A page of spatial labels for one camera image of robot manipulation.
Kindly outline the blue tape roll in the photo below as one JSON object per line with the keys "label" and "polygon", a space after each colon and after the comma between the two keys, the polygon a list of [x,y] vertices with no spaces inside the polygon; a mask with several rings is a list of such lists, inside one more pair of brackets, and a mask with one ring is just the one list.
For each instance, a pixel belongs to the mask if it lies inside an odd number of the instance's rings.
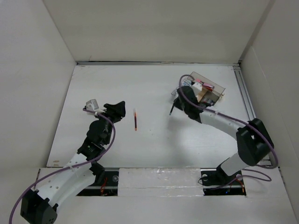
{"label": "blue tape roll", "polygon": [[192,81],[185,79],[181,82],[181,86],[192,86]]}

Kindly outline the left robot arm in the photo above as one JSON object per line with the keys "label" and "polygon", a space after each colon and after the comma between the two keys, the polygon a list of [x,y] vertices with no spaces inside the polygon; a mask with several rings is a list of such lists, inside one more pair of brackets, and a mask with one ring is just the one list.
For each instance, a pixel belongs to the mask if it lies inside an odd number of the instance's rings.
{"label": "left robot arm", "polygon": [[115,136],[115,123],[126,115],[125,102],[104,104],[101,110],[95,99],[89,100],[83,111],[96,120],[89,125],[86,138],[70,161],[61,169],[37,180],[48,182],[33,189],[29,187],[22,194],[20,215],[29,224],[52,224],[68,198],[76,196],[89,185],[104,181],[105,168],[98,163],[110,149]]}

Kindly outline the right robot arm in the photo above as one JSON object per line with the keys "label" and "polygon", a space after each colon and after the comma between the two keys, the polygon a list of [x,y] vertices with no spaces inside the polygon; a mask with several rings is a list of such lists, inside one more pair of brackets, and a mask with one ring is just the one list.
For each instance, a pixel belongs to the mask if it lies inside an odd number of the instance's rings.
{"label": "right robot arm", "polygon": [[240,171],[253,167],[274,152],[274,144],[263,122],[257,118],[244,122],[228,115],[216,112],[210,106],[200,106],[190,86],[177,89],[174,105],[192,120],[212,126],[236,140],[237,152],[228,157],[216,170],[201,174],[199,183],[204,186],[221,188],[240,178]]}

